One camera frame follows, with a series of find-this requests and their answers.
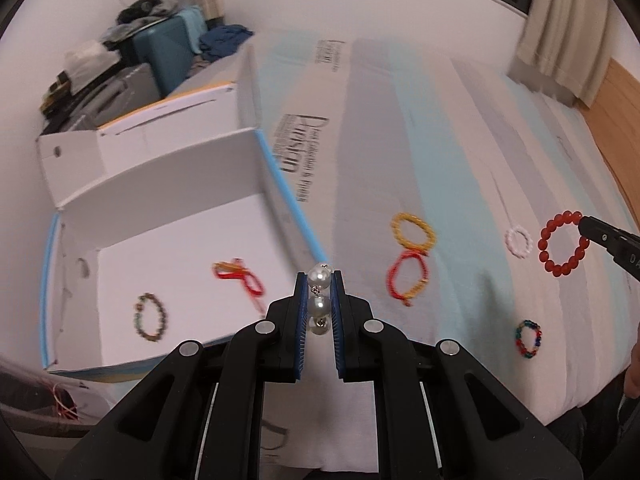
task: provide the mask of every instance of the white beaded bracelet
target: white beaded bracelet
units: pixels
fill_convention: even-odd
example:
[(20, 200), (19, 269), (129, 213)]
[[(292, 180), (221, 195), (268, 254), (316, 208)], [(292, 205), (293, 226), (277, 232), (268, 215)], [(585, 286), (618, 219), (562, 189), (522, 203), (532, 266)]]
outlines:
[[(515, 245), (514, 236), (516, 234), (520, 234), (524, 237), (526, 246), (524, 249), (519, 249)], [(529, 253), (533, 250), (533, 239), (529, 232), (522, 226), (516, 225), (516, 227), (512, 227), (509, 229), (504, 235), (504, 243), (507, 245), (508, 250), (513, 256), (516, 258), (526, 258), (529, 256)]]

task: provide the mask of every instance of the human hand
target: human hand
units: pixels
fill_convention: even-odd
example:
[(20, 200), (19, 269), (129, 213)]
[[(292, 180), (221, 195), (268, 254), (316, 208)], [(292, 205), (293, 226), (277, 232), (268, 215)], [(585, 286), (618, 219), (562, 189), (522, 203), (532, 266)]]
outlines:
[(625, 395), (629, 399), (640, 397), (640, 325), (638, 325), (638, 340), (631, 350), (631, 366), (625, 373)]

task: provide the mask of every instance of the black pants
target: black pants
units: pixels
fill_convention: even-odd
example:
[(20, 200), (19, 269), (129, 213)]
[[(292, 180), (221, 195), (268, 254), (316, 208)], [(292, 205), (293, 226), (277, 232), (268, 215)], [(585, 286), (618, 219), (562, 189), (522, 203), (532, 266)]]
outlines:
[[(585, 479), (596, 470), (616, 446), (618, 408), (625, 375), (613, 379), (582, 408), (574, 408), (547, 426), (547, 429), (580, 461)], [(305, 480), (374, 480), (376, 473), (313, 471)]]

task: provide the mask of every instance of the cardboard box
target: cardboard box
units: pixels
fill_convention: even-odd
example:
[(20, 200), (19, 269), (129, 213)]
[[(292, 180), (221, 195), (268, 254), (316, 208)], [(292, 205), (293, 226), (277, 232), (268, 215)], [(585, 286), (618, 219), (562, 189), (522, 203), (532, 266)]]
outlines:
[[(229, 338), (260, 319), (239, 280), (212, 264), (242, 258), (260, 301), (291, 295), (298, 270), (324, 260), (264, 136), (246, 50), (238, 81), (156, 103), (98, 132), (39, 140), (58, 213), (44, 261), (43, 366), (129, 380), (186, 339)], [(146, 292), (167, 312), (158, 342), (134, 328)], [(143, 327), (158, 326), (147, 301)]]

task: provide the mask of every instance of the gray suitcase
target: gray suitcase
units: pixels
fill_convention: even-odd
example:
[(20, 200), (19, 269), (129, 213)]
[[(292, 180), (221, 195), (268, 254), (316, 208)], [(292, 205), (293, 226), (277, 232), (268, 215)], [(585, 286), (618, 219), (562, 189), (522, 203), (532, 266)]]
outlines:
[(91, 92), (73, 111), (62, 131), (97, 130), (158, 100), (158, 86), (147, 63), (125, 68)]

